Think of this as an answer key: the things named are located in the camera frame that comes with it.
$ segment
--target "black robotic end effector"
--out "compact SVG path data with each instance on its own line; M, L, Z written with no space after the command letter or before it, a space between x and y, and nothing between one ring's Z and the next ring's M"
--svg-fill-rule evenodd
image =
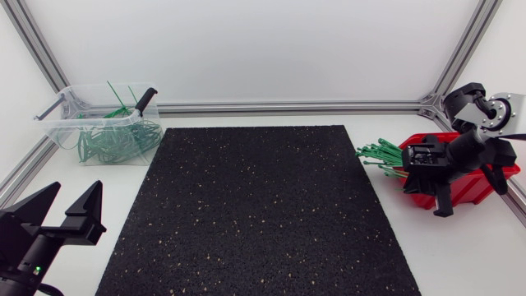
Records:
M446 157L445 143L427 135L422 144L407 146L402 151L404 171L409 176L404 184L405 193L423 193L436 199L435 215L447 217L453 215L450 198L450 184L445 176L450 170Z
M427 135L422 143L408 146L402 153L404 170L409 173L404 192L434 196L435 215L453 215L450 184L476 169L484 172L497 193L507 192L502 168L513 166L516 155L508 141L490 135L502 134L502 127L513 117L511 105L505 99L487 101L485 94L479 83L453 91L443 105L451 126L461 135L451 143L439 143L436 136ZM459 119L460 113L469 120ZM476 124L479 118L486 125Z
M41 284L60 247L95 245L106 228L100 223L102 183L94 183L66 211L60 227L40 226L60 188L53 183L0 210L0 295L62 295Z

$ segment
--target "white table surface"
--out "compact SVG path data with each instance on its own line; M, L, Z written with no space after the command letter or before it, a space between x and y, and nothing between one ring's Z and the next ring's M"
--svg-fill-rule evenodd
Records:
M332 115L222 118L166 118L164 127L250 127L343 124L355 147L379 137L399 144L414 133L439 132L415 115ZM22 197L62 184L44 225L59 225L64 211L94 181L104 185L103 225L108 229L95 247L65 246L44 283L65 295L95 294L118 235L139 191L145 166L82 166L76 152L59 150L38 173ZM525 295L526 229L496 194L475 206L455 207L442 219L417 208L398 180L376 167L366 171L380 198L422 295Z

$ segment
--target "aluminum frame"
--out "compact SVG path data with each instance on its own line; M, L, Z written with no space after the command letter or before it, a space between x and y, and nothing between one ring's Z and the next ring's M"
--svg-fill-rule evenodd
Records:
M52 88L59 92L69 86L57 59L47 45L24 0L0 0L20 37ZM441 101L459 79L478 46L502 0L480 0L455 51L445 65L436 86L418 101L384 102L295 102L255 104L160 104L161 117L312 115L312 114L418 114L430 118L443 131L451 131L441 110ZM46 136L0 183L0 209L15 202L33 177L58 147ZM510 191L502 196L506 204L526 226L526 190L514 179Z

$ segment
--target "bundle of green cable ties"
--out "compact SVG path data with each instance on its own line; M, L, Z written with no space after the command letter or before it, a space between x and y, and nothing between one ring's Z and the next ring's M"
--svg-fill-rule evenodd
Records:
M116 118L118 116L124 118L131 115L130 109L132 107L126 107L109 81L108 84L122 107L107 114L104 118ZM128 86L128 89L137 102L132 88ZM159 124L142 119L137 123L122 127L82 128L75 146L81 163L95 157L102 164L120 164L135 157L143 156L146 151L158 146L162 134L162 128Z
M370 162L364 160L364 164L377 164L383 169L384 174L388 177L406 178L408 173L404 172L402 167L402 150L384 139L378 139L378 144L366 145L363 148L357 148L356 156L371 157L382 162Z

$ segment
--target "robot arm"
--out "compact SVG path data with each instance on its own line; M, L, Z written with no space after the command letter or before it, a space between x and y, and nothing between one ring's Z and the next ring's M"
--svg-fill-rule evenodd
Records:
M404 170L409 172L404 192L434 196L435 215L453 215L450 184L476 169L484 172L497 193L507 193L502 168L513 166L516 155L502 138L526 140L526 119L520 116L526 108L524 96L500 93L487 99L485 95L479 83L451 92L442 105L460 136L451 143L439 143L435 136L427 135L402 153Z

